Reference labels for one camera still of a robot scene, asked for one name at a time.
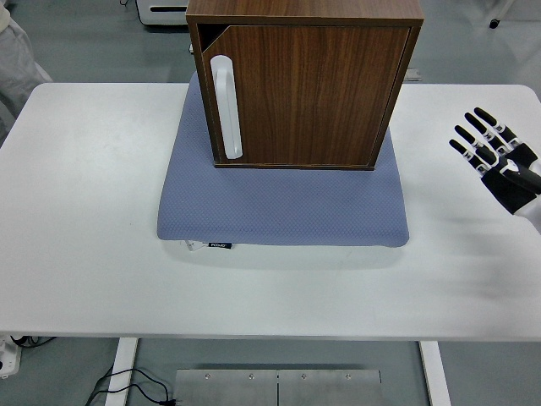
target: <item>white fabric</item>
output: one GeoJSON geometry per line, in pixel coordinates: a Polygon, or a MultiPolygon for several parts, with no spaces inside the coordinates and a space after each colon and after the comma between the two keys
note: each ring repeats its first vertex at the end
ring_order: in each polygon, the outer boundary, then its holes
{"type": "MultiPolygon", "coordinates": [[[[26,32],[12,19],[0,32],[0,55],[0,102],[17,118],[34,88],[52,79],[34,61],[26,32]]],[[[0,145],[7,135],[7,126],[0,117],[0,145]]]]}
{"type": "Polygon", "coordinates": [[[10,20],[9,11],[3,5],[0,6],[0,32],[8,28],[10,20]]]}

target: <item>cabinet door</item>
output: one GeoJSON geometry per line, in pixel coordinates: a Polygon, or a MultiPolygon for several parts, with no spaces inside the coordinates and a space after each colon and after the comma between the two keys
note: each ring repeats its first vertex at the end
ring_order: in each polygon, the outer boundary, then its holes
{"type": "Polygon", "coordinates": [[[217,163],[367,166],[385,132],[408,33],[407,27],[228,26],[203,51],[217,163]],[[221,140],[210,71],[215,55],[228,56],[234,70],[243,148],[234,160],[221,140]]]}

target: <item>robotic arm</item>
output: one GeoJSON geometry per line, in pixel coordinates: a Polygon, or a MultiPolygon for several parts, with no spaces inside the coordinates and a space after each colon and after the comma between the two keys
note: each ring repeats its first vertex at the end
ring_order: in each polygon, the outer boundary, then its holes
{"type": "Polygon", "coordinates": [[[510,214],[525,217],[541,233],[541,160],[511,129],[479,107],[473,111],[475,115],[467,112],[465,118],[483,141],[457,125],[455,131],[467,147],[456,140],[449,144],[475,168],[485,187],[510,214]]]}

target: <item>white handle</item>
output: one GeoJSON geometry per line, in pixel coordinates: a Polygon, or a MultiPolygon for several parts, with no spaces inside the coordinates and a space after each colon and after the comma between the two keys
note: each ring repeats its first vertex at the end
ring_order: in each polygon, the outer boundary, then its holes
{"type": "Polygon", "coordinates": [[[225,55],[216,55],[210,60],[210,68],[218,102],[223,146],[227,158],[236,159],[243,155],[243,145],[240,140],[233,62],[225,55]]]}

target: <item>metal plate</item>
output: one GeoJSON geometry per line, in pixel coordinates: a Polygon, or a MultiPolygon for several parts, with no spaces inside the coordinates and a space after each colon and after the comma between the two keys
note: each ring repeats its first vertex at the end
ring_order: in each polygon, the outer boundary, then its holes
{"type": "Polygon", "coordinates": [[[382,406],[378,370],[178,370],[182,406],[382,406]]]}
{"type": "Polygon", "coordinates": [[[276,370],[177,370],[182,406],[276,406],[276,370]]]}
{"type": "Polygon", "coordinates": [[[383,406],[378,370],[280,370],[279,406],[383,406]]]}

